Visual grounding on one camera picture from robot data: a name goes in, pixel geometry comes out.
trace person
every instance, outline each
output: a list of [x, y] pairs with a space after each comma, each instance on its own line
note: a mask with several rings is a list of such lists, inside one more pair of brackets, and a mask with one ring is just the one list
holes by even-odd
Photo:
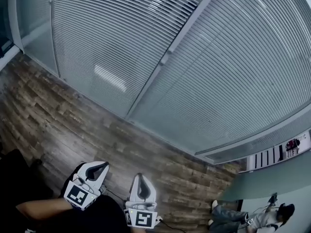
[[64, 199], [64, 193], [80, 167], [65, 181], [59, 198], [27, 201], [15, 208], [2, 207], [5, 213], [1, 216], [1, 232], [146, 233], [144, 229], [128, 227], [123, 210], [109, 196], [100, 195], [85, 211], [73, 208]]
[[273, 233], [283, 226], [293, 215], [295, 206], [293, 204], [280, 206], [277, 211], [271, 211], [270, 204], [265, 212], [249, 215], [253, 223], [249, 226], [244, 224], [247, 212], [230, 211], [222, 208], [215, 200], [212, 203], [212, 215], [215, 218], [208, 222], [211, 233]]

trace jeans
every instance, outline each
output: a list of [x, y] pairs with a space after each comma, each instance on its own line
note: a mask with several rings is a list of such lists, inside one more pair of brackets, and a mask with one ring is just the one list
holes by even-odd
[[[212, 215], [215, 217], [215, 221], [209, 227], [211, 233], [235, 233], [238, 231], [238, 227], [241, 221], [245, 218], [246, 212], [229, 211], [217, 205]], [[220, 222], [219, 220], [231, 221], [228, 223]]]

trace white wall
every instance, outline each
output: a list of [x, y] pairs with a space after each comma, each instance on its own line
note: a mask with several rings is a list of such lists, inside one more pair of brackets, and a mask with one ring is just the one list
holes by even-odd
[[[252, 213], [257, 208], [266, 206], [269, 198], [244, 200], [242, 211]], [[293, 192], [278, 195], [277, 199], [277, 206], [282, 203], [292, 203], [295, 205], [294, 215], [286, 225], [278, 229], [277, 233], [305, 233], [311, 225], [311, 185]]]

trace wooden floor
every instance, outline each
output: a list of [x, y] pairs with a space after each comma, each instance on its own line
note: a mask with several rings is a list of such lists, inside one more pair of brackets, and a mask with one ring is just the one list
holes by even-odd
[[[157, 211], [172, 227], [207, 232], [209, 204], [231, 184], [237, 162], [211, 166], [124, 122], [18, 54], [0, 73], [0, 135], [6, 151], [21, 150], [57, 195], [81, 162], [105, 160], [105, 183], [126, 199], [142, 172], [158, 192]], [[157, 226], [155, 232], [173, 232]]]

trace wall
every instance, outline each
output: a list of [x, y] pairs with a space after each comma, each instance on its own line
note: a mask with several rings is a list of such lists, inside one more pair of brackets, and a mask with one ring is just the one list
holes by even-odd
[[256, 199], [272, 193], [284, 194], [308, 185], [311, 179], [311, 152], [307, 151], [291, 160], [252, 173], [240, 174], [224, 192], [223, 199]]
[[[286, 204], [292, 203], [295, 205], [295, 213], [291, 217], [291, 219], [287, 222], [286, 225], [278, 229], [277, 233], [308, 232], [311, 223], [310, 195], [311, 195], [311, 185], [293, 192], [278, 195], [277, 205], [279, 206], [282, 203]], [[259, 207], [266, 206], [269, 198], [270, 197], [244, 200], [242, 211], [253, 212]]]

